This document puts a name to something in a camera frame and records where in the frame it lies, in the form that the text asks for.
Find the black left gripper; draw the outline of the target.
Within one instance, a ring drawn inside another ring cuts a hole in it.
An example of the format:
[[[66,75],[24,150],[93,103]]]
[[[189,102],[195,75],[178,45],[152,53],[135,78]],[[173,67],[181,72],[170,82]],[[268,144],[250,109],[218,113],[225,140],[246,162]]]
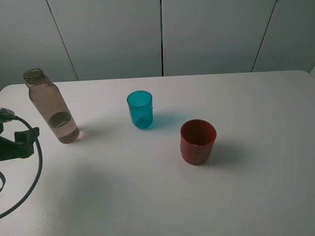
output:
[[[0,109],[0,133],[4,131],[4,123],[14,120],[15,115],[8,109]],[[15,158],[25,159],[34,154],[34,146],[36,138],[39,136],[39,128],[34,127],[25,131],[17,131],[14,133],[14,143],[11,140],[0,137],[0,160],[6,161]]]

